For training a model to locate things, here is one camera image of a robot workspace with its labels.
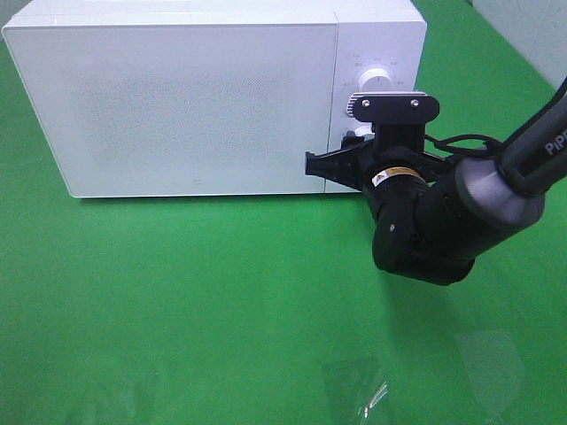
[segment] microwave oven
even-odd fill
[[[414,87],[409,0],[33,0],[4,39],[73,197],[343,192],[350,96]]]

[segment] white wall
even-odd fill
[[[28,4],[30,0],[0,0],[0,27],[3,27],[12,15]]]
[[[473,0],[473,5],[558,87],[567,75],[567,0]]]

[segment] black cable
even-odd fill
[[[455,135],[453,137],[449,137],[443,140],[436,139],[431,135],[425,135],[425,139],[429,140],[430,142],[433,142],[433,146],[435,146],[440,151],[445,151],[457,155],[463,155],[466,157],[475,157],[475,158],[490,157],[494,153],[500,152],[504,147],[501,141],[489,135],[475,135],[475,134]],[[457,146],[451,146],[452,143],[460,142],[463,140],[481,140],[485,148],[475,149],[475,148],[459,148]]]

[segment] microwave control panel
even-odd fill
[[[425,31],[422,20],[338,24],[328,151],[340,149],[348,131],[357,135],[370,132],[369,125],[346,114],[352,94],[414,89]],[[325,192],[349,190],[334,182],[325,185]]]

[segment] green surface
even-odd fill
[[[416,5],[430,133],[548,100],[465,2]],[[0,423],[567,423],[567,182],[440,288],[374,268],[359,195],[69,197],[4,44],[0,138]]]

